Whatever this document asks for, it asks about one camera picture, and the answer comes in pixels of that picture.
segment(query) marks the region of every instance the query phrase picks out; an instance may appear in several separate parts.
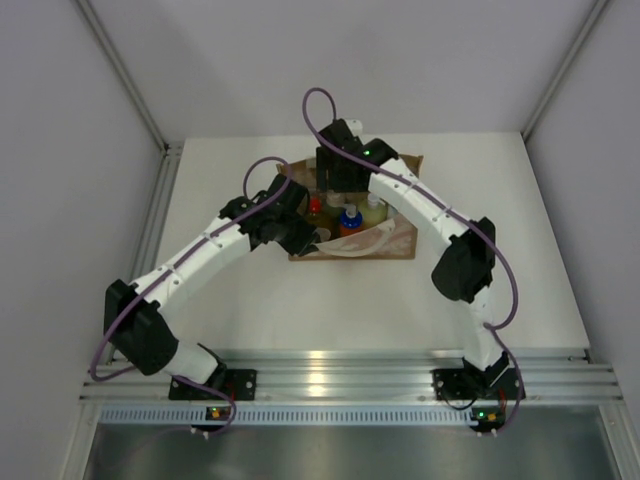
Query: metal floor panel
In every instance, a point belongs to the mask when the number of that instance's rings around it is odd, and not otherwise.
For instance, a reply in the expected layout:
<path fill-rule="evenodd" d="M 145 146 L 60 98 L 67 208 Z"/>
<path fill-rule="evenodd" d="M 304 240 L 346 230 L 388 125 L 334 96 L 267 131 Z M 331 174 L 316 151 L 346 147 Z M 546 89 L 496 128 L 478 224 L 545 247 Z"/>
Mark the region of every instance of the metal floor panel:
<path fill-rule="evenodd" d="M 209 440 L 173 432 L 104 468 L 165 428 L 100 426 L 85 480 L 620 478 L 595 407 L 523 409 L 507 432 L 483 439 L 445 427 L 239 426 Z"/>

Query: gray wall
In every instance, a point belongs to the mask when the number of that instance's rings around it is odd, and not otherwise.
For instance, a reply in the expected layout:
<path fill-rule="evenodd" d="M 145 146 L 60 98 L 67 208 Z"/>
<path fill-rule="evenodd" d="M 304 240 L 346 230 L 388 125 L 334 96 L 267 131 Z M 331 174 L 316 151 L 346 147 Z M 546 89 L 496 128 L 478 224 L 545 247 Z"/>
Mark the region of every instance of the gray wall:
<path fill-rule="evenodd" d="M 69 0 L 0 4 L 0 465 L 56 478 L 158 160 Z"/>
<path fill-rule="evenodd" d="M 640 2 L 616 0 L 528 149 L 595 352 L 640 429 Z"/>
<path fill-rule="evenodd" d="M 171 139 L 518 130 L 592 0 L 94 0 Z M 329 118 L 322 102 L 314 118 Z"/>

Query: yellow bottle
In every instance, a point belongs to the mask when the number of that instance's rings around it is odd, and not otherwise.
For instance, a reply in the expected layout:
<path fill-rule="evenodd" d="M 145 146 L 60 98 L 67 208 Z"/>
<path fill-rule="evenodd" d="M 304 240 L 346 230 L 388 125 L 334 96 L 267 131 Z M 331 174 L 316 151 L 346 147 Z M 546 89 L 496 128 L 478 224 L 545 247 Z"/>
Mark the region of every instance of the yellow bottle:
<path fill-rule="evenodd" d="M 370 193 L 367 198 L 358 204 L 358 210 L 362 214 L 362 226 L 366 230 L 373 228 L 387 219 L 387 205 L 382 203 L 380 197 Z"/>
<path fill-rule="evenodd" d="M 322 211 L 329 215 L 331 220 L 333 220 L 332 237 L 334 238 L 338 238 L 340 236 L 340 215 L 344 212 L 344 204 L 344 193 L 337 193 L 332 190 L 327 192 L 327 201 L 322 208 Z"/>

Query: cardboard tray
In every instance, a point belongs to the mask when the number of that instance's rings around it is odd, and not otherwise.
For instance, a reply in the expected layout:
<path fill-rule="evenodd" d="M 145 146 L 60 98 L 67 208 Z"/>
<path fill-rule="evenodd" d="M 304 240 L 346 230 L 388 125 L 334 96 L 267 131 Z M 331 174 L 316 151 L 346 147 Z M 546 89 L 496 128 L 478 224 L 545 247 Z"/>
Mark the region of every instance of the cardboard tray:
<path fill-rule="evenodd" d="M 403 155 L 413 174 L 420 174 L 422 156 Z M 316 189 L 315 158 L 307 158 L 291 164 L 293 180 L 309 189 L 325 201 L 325 194 Z M 279 165 L 280 173 L 286 173 L 284 166 Z M 348 203 L 358 203 L 366 198 L 367 192 L 346 193 Z M 338 238 L 318 245 L 324 251 L 314 252 L 304 257 L 289 256 L 296 262 L 316 260 L 411 260 L 416 256 L 418 230 L 402 215 L 398 214 L 374 228 L 363 232 Z"/>

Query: bottle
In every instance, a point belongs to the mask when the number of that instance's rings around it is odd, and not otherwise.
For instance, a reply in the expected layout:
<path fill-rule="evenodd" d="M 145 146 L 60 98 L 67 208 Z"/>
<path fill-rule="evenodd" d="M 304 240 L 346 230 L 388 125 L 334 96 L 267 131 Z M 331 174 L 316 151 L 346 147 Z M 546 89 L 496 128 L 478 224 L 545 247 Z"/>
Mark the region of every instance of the bottle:
<path fill-rule="evenodd" d="M 340 215 L 340 236 L 348 237 L 362 230 L 362 214 L 358 208 L 352 203 L 345 205 L 345 210 Z"/>
<path fill-rule="evenodd" d="M 327 202 L 323 208 L 323 211 L 331 217 L 333 221 L 333 237 L 338 238 L 340 236 L 340 215 L 344 212 L 344 193 L 337 193 L 333 190 L 327 192 Z"/>
<path fill-rule="evenodd" d="M 337 193 L 333 190 L 327 192 L 327 204 L 324 206 L 324 211 L 336 222 L 340 221 L 340 215 L 344 212 L 344 193 Z"/>
<path fill-rule="evenodd" d="M 387 219 L 387 205 L 380 201 L 380 197 L 374 193 L 367 195 L 358 205 L 362 213 L 362 228 L 373 228 Z"/>
<path fill-rule="evenodd" d="M 387 220 L 395 217 L 398 214 L 398 210 L 393 205 L 387 205 Z"/>
<path fill-rule="evenodd" d="M 309 200 L 309 213 L 304 217 L 307 223 L 315 225 L 316 228 L 326 230 L 326 232 L 319 232 L 322 241 L 329 240 L 335 232 L 335 222 L 329 215 L 322 211 L 322 202 L 318 197 L 311 197 Z"/>

